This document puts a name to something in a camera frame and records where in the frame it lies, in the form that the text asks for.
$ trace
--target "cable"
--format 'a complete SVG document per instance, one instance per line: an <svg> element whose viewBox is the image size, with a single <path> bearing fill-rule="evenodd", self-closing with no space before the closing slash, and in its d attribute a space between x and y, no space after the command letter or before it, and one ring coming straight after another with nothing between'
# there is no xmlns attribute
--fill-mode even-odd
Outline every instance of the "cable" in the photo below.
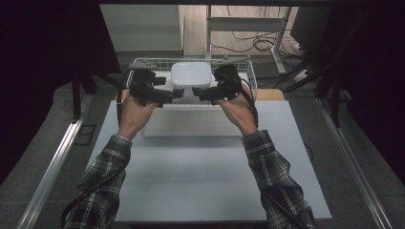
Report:
<svg viewBox="0 0 405 229"><path fill-rule="evenodd" d="M270 77L270 78L281 78L281 77L284 77L283 75L281 75L281 76L276 76L276 77ZM271 81L271 82L267 82L267 83L265 83L265 84L261 84L261 85L258 85L257 87L258 88L262 88L262 87L264 87L264 86L267 86L267 85L269 85L269 84L272 84L272 83L277 83L278 82L278 80L276 80L276 81Z"/></svg>
<svg viewBox="0 0 405 229"><path fill-rule="evenodd" d="M334 44L339 41L339 39L343 36L343 34L345 34L345 31L347 31L347 29L348 29L348 28L346 28L346 27L345 27L345 28L342 28L342 29L341 29L339 32L337 32L336 35L328 42L328 44L324 45L324 47L323 47L322 49L320 49L320 50L318 50L318 51L316 51L316 52L313 52L313 53L311 53L311 54L307 54L307 55L305 56L304 61L303 61L301 64L299 64L298 66L296 66L293 70L291 70L291 71L288 73L288 75L287 75L286 78L281 79L279 82L277 82L277 83L273 86L273 88L277 88L279 85L281 85L281 87L279 87L279 89L282 90L282 91L284 91L284 89L282 89L283 83L286 82L286 81L288 81L289 79L291 79L295 74L298 73L299 70L302 70L302 69L303 69L304 67L306 67L308 64L311 64L312 61L315 61L315 63L316 63L317 60L320 60L319 57L324 57L324 58L325 58L325 57L330 57L330 52L331 52L331 49L334 47ZM329 65L327 65L327 66L325 66L325 67L322 67L319 71L322 72L322 73L324 73L324 72L327 71L329 68L330 68ZM287 87L285 90L289 91L289 90L291 90L291 87Z"/></svg>
<svg viewBox="0 0 405 229"><path fill-rule="evenodd" d="M65 208L65 210L63 210L62 215L60 216L60 226L63 228L65 223L66 223L66 217L69 215L69 213L75 208L75 206L82 201L84 198L86 198L87 196L89 196L95 189L97 189L98 187L100 187L102 184L104 184L105 182L109 181L110 179L118 176L122 171L124 171L124 169L126 168L126 166L129 163L129 158L124 161L124 163L112 174L110 174L109 176L103 178L101 181L99 181L97 184L93 185L92 187L89 187L86 191L84 191L83 193L81 193L79 196L77 196L71 203L69 203L69 205Z"/></svg>
<svg viewBox="0 0 405 229"><path fill-rule="evenodd" d="M233 37L234 37L235 39L237 39L237 40L250 40L250 39L257 38L258 36L261 37L261 36L267 36L267 35L270 35L270 34L274 34L275 32L266 32L266 33L264 33L264 34L262 34L262 35L258 35L258 33L259 33L259 32L256 31L256 35L255 35L255 36L250 36L250 37L236 37L235 34L232 32Z"/></svg>
<svg viewBox="0 0 405 229"><path fill-rule="evenodd" d="M250 50L252 50L252 49L254 48L254 46L252 46L251 48L249 48L249 49L247 49L247 50L245 50L245 51L236 51L236 50L231 50L230 48L227 48L227 47L216 46L216 45L213 45L212 43L211 43L211 46L212 46L212 47L215 47L215 48L219 48L219 49L224 49L224 50L232 51L232 52L247 52L247 51L250 51Z"/></svg>
<svg viewBox="0 0 405 229"><path fill-rule="evenodd" d="M249 96L246 91L244 90L243 87L241 87L240 85L238 85L233 79L231 79L229 76L227 76L226 74L223 73L216 73L215 74L219 74L220 76L224 77L228 82L230 82L235 88L237 88L239 90L239 93L242 94L244 96L244 98L246 99L247 103L249 104L250 107L250 111L253 114L253 119L254 119L254 123L256 125L256 127L259 127L259 114L257 113L257 109L256 106L254 105L254 100L253 100L253 92L251 91L251 87L250 84L246 81L248 88L250 89L250 94L251 96Z"/></svg>
<svg viewBox="0 0 405 229"><path fill-rule="evenodd" d="M313 160L313 150L310 148L310 146L309 146L307 143L304 142L304 145L305 145L306 148L308 148L308 151L309 151L309 161L312 162L312 160Z"/></svg>
<svg viewBox="0 0 405 229"><path fill-rule="evenodd" d="M265 7L265 12L263 13L263 17L266 17L267 7Z"/></svg>
<svg viewBox="0 0 405 229"><path fill-rule="evenodd" d="M260 17L260 12L262 11L262 7L259 7L258 10L256 10L256 12L253 14L253 17L256 16L256 14L259 14Z"/></svg>
<svg viewBox="0 0 405 229"><path fill-rule="evenodd" d="M271 82L267 82L266 84L262 84L262 85L258 85L258 87L264 87L268 84L271 83L275 83L275 85L273 85L272 89L281 89L281 88L277 88L278 85L283 85L284 82L288 81L289 79L291 79L293 76L295 76L299 70L303 69L305 66L307 66L306 61L304 60L303 62L301 62L300 64L298 64L295 68L293 68L290 72L288 72L287 74L283 74L283 75L279 75L273 78L281 78L278 81L271 81Z"/></svg>
<svg viewBox="0 0 405 229"><path fill-rule="evenodd" d="M267 47L265 49L261 49L261 48L257 47L257 44L262 43L262 42L267 44ZM264 51L270 50L274 46L274 42L267 40L267 39L260 39L259 37L257 37L253 40L253 46L256 48L256 50L264 52Z"/></svg>
<svg viewBox="0 0 405 229"><path fill-rule="evenodd" d="M285 53L285 54L280 53L281 56L295 56L295 57L298 57L298 58L304 58L304 56L302 56L302 55L296 55L296 54L291 54L291 53L289 53L289 52L287 51L287 48L286 48L286 46L284 45L283 42L281 42L281 45L283 46L284 51L279 50L279 52L284 52L284 53Z"/></svg>
<svg viewBox="0 0 405 229"><path fill-rule="evenodd" d="M300 64L297 64L295 66L291 66L286 62L286 60L288 60L288 59L301 59L301 60L304 60L304 58L298 57L298 56L286 56L285 58L283 58L283 64L285 64L286 66L289 66L292 69L298 68Z"/></svg>
<svg viewBox="0 0 405 229"><path fill-rule="evenodd" d="M118 85L118 89L117 89L117 100L116 100L116 102L117 102L118 126L119 126L119 124L121 122L121 115L122 115L122 91L126 89L126 88L124 89L124 82L125 82L125 79L128 77L128 75L129 75L129 73L131 71L132 70L129 69L129 70L127 70L127 72L125 72L125 74L122 76L121 83Z"/></svg>
<svg viewBox="0 0 405 229"><path fill-rule="evenodd" d="M302 221L297 219L292 213L290 213L286 208L284 208L280 203L277 202L272 196L269 190L263 190L263 192L266 194L265 200L270 199L270 201L274 204L276 208L278 208L281 212L283 212L289 219L292 220L296 225L298 225L301 228L304 229L309 229L307 225L305 225Z"/></svg>

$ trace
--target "wire basket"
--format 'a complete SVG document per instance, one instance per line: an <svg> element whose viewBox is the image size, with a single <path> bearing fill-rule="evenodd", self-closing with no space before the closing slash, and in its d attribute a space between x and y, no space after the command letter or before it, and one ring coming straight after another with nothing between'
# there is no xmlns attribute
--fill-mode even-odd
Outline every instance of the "wire basket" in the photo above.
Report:
<svg viewBox="0 0 405 229"><path fill-rule="evenodd" d="M211 66L211 71L216 70L220 66L226 64L223 59L193 59L193 58L137 58L134 64L148 61L157 66L157 71L171 72L174 64L179 62L206 62ZM235 65L239 74L245 73L249 82L250 89L253 93L253 99L256 100L257 96L257 82L256 76L253 71L253 66L250 60L241 60L237 62L230 62L229 64Z"/></svg>

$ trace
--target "black curtain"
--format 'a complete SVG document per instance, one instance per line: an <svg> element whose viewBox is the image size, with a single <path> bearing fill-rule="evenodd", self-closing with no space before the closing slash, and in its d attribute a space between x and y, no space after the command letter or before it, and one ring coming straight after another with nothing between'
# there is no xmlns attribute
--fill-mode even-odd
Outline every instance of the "black curtain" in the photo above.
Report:
<svg viewBox="0 0 405 229"><path fill-rule="evenodd" d="M342 68L352 116L405 183L405 7L376 1Z"/></svg>
<svg viewBox="0 0 405 229"><path fill-rule="evenodd" d="M120 73L97 2L9 0L0 3L3 181L72 73Z"/></svg>

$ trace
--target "metal frame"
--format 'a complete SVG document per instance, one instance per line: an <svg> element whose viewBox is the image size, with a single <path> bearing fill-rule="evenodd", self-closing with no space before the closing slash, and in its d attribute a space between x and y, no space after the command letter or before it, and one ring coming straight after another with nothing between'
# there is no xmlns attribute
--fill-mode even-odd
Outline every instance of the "metal frame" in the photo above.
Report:
<svg viewBox="0 0 405 229"><path fill-rule="evenodd" d="M390 221L388 220L387 214L378 199L373 187L367 181L366 176L358 164L351 147L349 146L346 138L339 128L336 128L333 124L333 120L330 118L329 113L330 109L328 107L325 99L317 98L319 107L321 108L322 114L330 127L330 131L338 144L340 152L342 153L343 158L345 158L346 163L348 164L349 170L354 178L354 181L357 184L358 189L360 190L361 195L363 196L366 204L369 207L370 212L377 224L378 228L386 229L393 228Z"/></svg>
<svg viewBox="0 0 405 229"><path fill-rule="evenodd" d="M253 98L256 100L257 97L257 81L256 75L253 71L252 62L248 59L241 60L227 60L227 59L198 59L198 58L137 58L134 60L133 64L141 61L147 61L156 65L157 71L171 71L172 66L179 62L206 62L211 66L211 70L217 69L219 66L224 64L233 64L236 66L239 73L246 73L250 89L253 93ZM131 81L132 75L128 77L126 82L126 87L129 87L129 82Z"/></svg>
<svg viewBox="0 0 405 229"><path fill-rule="evenodd" d="M286 74L279 50L290 13L291 7L287 7L283 18L212 17L211 6L206 6L205 59L211 58L212 31L275 31L277 36L274 46L270 49L271 55L279 74Z"/></svg>
<svg viewBox="0 0 405 229"><path fill-rule="evenodd" d="M277 7L338 7L366 5L369 0L99 0L98 4L136 5L215 5L215 6L277 6Z"/></svg>
<svg viewBox="0 0 405 229"><path fill-rule="evenodd" d="M36 187L35 193L33 194L26 211L24 212L22 218L17 224L16 228L33 228L36 220L41 213L41 210L45 204L45 201L50 194L54 183L59 175L60 170L62 169L63 163L65 162L66 157L72 145L74 143L75 137L80 130L80 127L83 123L83 120L86 116L86 113L89 110L90 104L93 100L92 94L86 94L81 103L81 115L79 116L77 122L72 123L66 134L63 136L62 141L59 144L56 152L54 153L53 159L48 167L45 175L42 177L39 185Z"/></svg>

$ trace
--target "wall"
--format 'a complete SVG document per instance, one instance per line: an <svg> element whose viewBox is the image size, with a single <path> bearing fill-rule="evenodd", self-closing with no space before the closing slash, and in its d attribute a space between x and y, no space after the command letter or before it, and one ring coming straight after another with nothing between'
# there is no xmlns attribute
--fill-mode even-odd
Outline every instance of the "wall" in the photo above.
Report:
<svg viewBox="0 0 405 229"><path fill-rule="evenodd" d="M116 52L181 51L182 6L100 5Z"/></svg>

